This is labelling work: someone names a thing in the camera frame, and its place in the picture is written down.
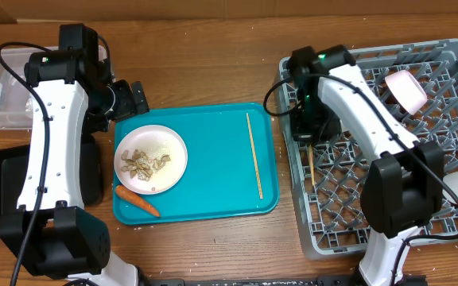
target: wooden chopstick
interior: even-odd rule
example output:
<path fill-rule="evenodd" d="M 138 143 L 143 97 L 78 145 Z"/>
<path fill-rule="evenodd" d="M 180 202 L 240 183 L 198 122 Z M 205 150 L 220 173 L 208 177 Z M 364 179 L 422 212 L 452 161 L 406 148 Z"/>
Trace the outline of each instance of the wooden chopstick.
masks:
<path fill-rule="evenodd" d="M 254 137 L 252 136 L 252 126 L 250 126 L 250 118 L 246 114 L 246 123 L 248 124 L 248 133 L 250 136 L 250 146 L 252 146 L 252 155 L 254 156 L 255 176 L 258 179 L 259 198 L 262 199 L 261 178 L 259 177 L 258 158 L 255 156 Z"/>
<path fill-rule="evenodd" d="M 310 166 L 310 176 L 312 181 L 312 186 L 316 186 L 316 181 L 314 180 L 314 148 L 312 144 L 309 144 L 309 166 Z"/>

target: carrot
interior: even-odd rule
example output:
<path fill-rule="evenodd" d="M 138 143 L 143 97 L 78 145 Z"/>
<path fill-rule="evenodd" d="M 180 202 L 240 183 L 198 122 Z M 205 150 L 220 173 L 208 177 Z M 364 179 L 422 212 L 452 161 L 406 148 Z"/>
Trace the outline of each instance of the carrot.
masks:
<path fill-rule="evenodd" d="M 149 212 L 150 214 L 160 218 L 160 213 L 157 209 L 151 205 L 151 203 L 146 202 L 143 198 L 141 198 L 138 194 L 134 193 L 133 191 L 129 190 L 123 185 L 119 185 L 116 187 L 116 194 L 126 200 L 128 203 L 131 203 L 137 207 L 140 207 L 144 211 Z"/>

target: white plate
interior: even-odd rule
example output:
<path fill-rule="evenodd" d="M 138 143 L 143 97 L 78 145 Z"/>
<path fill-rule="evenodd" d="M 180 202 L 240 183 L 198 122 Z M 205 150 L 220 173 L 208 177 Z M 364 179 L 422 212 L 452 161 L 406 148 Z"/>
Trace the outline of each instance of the white plate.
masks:
<path fill-rule="evenodd" d="M 153 169 L 149 181 L 140 180 L 138 176 L 131 179 L 130 172 L 121 171 L 121 167 L 126 166 L 121 155 L 128 150 L 127 158 L 131 159 L 135 149 L 144 151 L 151 159 L 169 155 L 171 161 L 158 171 Z M 154 195 L 169 190 L 180 180 L 187 168 L 187 159 L 187 146 L 178 133 L 165 126 L 143 126 L 130 132 L 119 143 L 114 155 L 114 170 L 123 186 L 138 194 Z"/>

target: gray dish rack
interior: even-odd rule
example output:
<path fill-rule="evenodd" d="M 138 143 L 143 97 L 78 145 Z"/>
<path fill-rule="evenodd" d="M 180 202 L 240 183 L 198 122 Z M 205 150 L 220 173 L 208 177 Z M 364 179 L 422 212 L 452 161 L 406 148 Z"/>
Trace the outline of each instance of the gray dish rack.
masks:
<path fill-rule="evenodd" d="M 445 151 L 445 173 L 458 171 L 458 39 L 398 44 L 351 50 L 371 90 L 388 110 L 421 141 L 436 141 Z M 277 81 L 289 77 L 281 60 Z M 429 101 L 415 115 L 402 114 L 391 102 L 385 76 L 408 70 L 421 83 Z M 275 91 L 278 111 L 297 104 L 296 89 L 284 84 Z M 359 195 L 369 165 L 350 135 L 342 133 L 315 148 L 312 187 L 307 146 L 293 140 L 289 116 L 279 118 L 287 146 L 293 205 L 304 254 L 311 259 L 348 255 L 365 250 L 370 228 L 359 207 Z M 427 234 L 458 231 L 458 210 L 443 199 L 442 209 L 423 229 Z M 442 241 L 421 240 L 414 245 Z"/>

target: teal tray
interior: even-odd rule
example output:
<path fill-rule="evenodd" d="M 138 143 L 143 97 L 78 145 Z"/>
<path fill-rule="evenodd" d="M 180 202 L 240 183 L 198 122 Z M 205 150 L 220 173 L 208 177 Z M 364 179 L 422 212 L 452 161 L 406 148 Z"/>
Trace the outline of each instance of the teal tray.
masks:
<path fill-rule="evenodd" d="M 258 158 L 263 199 L 259 198 L 246 113 L 249 114 Z M 144 195 L 160 218 L 120 199 L 113 193 L 115 217 L 127 225 L 183 222 L 272 211 L 279 186 L 270 116 L 257 103 L 151 110 L 116 124 L 114 150 L 132 130 L 162 125 L 176 131 L 188 150 L 180 181 L 157 195 Z M 121 184 L 116 174 L 114 187 Z"/>

